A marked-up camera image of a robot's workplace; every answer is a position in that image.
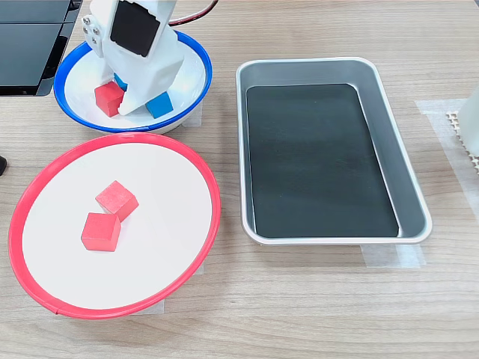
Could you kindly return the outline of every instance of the white plate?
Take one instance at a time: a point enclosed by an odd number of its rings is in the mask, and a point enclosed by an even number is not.
[[[95,197],[115,180],[139,207],[122,223],[115,252],[88,251],[85,220],[103,212]],[[76,307],[67,315],[133,313],[171,294],[201,265],[219,225],[218,203],[213,175],[185,145],[141,133],[98,138],[55,160],[25,192],[10,229],[13,269],[25,288],[16,266],[23,260],[47,302]]]

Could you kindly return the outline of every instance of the wooden table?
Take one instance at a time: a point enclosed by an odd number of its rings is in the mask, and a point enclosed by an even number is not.
[[[181,1],[183,14],[207,1]],[[197,150],[222,190],[205,264],[165,314],[82,322],[20,287],[7,253],[15,205],[42,168],[101,135],[53,95],[0,99],[0,358],[479,358],[479,226],[414,101],[466,98],[479,84],[479,8],[456,1],[221,0],[181,28],[213,59]],[[76,27],[69,50],[82,41]],[[260,58],[362,56],[382,75],[434,220],[422,269],[366,268],[359,247],[265,248],[240,224],[235,70]]]

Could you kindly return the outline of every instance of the red cube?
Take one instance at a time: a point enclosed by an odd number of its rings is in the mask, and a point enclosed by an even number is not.
[[[124,94],[125,92],[116,82],[109,82],[95,89],[97,106],[100,107],[108,117],[113,117],[118,114],[118,108],[123,102]]]
[[[105,212],[117,215],[120,222],[138,207],[136,197],[118,181],[114,181],[105,191],[98,194],[96,200]]]
[[[116,215],[88,213],[82,242],[89,251],[115,252],[121,224]]]

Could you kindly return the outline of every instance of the blue block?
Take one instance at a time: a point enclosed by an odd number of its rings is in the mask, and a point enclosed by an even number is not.
[[[173,111],[170,96],[167,92],[162,93],[157,98],[152,99],[147,103],[147,110],[151,113],[153,118],[158,118]]]
[[[121,81],[121,79],[118,77],[116,73],[114,73],[113,76],[115,78],[115,82],[117,83],[117,85],[120,86],[120,89],[122,89],[123,91],[126,91],[126,89],[128,88],[128,84],[125,84],[123,81]]]

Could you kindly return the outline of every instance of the metal tray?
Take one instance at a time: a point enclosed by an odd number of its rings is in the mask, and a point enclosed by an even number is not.
[[[362,58],[237,71],[242,225],[263,245],[413,244],[432,221],[377,69]]]

